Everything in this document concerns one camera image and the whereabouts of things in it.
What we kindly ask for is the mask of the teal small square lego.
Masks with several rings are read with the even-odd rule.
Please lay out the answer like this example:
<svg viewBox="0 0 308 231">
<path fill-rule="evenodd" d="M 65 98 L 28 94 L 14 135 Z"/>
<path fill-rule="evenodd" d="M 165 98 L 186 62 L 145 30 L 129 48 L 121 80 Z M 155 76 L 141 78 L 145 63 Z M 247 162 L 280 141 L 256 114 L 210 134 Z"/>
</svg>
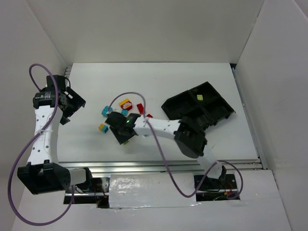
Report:
<svg viewBox="0 0 308 231">
<path fill-rule="evenodd" d="M 127 116 L 127 115 L 128 115 L 128 110 L 122 109 L 122 110 L 121 110 L 121 114 L 122 114 L 123 116 Z"/>
</svg>

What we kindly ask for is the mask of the teal rounded lego brick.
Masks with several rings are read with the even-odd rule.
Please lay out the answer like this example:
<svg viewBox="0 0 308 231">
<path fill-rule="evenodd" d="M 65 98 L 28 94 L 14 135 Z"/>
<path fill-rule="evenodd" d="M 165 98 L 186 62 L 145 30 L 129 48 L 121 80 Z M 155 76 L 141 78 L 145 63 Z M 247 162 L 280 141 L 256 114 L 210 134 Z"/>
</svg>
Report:
<svg viewBox="0 0 308 231">
<path fill-rule="evenodd" d="M 105 106 L 102 110 L 102 116 L 103 117 L 108 117 L 108 115 L 113 111 L 113 108 L 110 106 Z"/>
</svg>

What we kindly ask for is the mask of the yellow long lego brick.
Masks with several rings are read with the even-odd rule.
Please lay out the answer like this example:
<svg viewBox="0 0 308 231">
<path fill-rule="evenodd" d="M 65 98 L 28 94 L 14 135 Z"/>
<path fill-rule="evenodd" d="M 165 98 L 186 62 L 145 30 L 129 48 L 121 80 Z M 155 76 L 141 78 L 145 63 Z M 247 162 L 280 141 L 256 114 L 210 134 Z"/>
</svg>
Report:
<svg viewBox="0 0 308 231">
<path fill-rule="evenodd" d="M 128 98 L 126 98 L 126 99 L 122 100 L 122 101 L 119 103 L 119 106 L 120 106 L 120 107 L 127 107 L 127 105 L 130 105 L 130 104 L 131 104 L 130 100 L 129 100 Z"/>
</svg>

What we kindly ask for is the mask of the lime green 2x2 lego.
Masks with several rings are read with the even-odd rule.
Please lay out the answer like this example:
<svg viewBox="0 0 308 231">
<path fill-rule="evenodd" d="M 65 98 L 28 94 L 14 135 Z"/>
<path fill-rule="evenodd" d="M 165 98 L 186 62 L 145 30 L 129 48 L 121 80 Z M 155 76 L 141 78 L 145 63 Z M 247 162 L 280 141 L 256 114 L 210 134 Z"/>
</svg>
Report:
<svg viewBox="0 0 308 231">
<path fill-rule="evenodd" d="M 203 100 L 203 96 L 202 95 L 197 95 L 197 100 L 202 101 Z"/>
</svg>

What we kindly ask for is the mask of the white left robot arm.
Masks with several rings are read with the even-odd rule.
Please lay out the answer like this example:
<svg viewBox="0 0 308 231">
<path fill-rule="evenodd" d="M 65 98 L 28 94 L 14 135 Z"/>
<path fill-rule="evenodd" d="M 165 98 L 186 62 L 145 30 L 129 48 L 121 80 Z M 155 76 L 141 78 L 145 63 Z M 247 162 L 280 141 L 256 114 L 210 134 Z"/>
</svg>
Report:
<svg viewBox="0 0 308 231">
<path fill-rule="evenodd" d="M 59 164 L 57 155 L 58 129 L 67 124 L 86 102 L 70 87 L 68 78 L 47 76 L 47 86 L 35 94 L 35 134 L 30 156 L 17 176 L 32 194 L 66 191 L 72 185 L 82 192 L 89 191 L 92 174 L 88 167 L 67 169 Z"/>
</svg>

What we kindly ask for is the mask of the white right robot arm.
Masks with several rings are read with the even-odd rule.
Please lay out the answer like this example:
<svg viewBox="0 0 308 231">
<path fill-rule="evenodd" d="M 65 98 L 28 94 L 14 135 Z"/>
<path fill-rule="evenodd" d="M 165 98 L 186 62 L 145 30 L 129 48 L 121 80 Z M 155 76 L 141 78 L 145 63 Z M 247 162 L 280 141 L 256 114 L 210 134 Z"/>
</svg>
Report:
<svg viewBox="0 0 308 231">
<path fill-rule="evenodd" d="M 211 153 L 205 132 L 188 117 L 162 120 L 134 113 L 124 116 L 111 112 L 105 122 L 120 144 L 138 135 L 172 140 L 184 156 L 196 159 L 200 166 L 208 171 L 206 176 L 209 179 L 221 182 L 225 180 L 226 169 Z"/>
</svg>

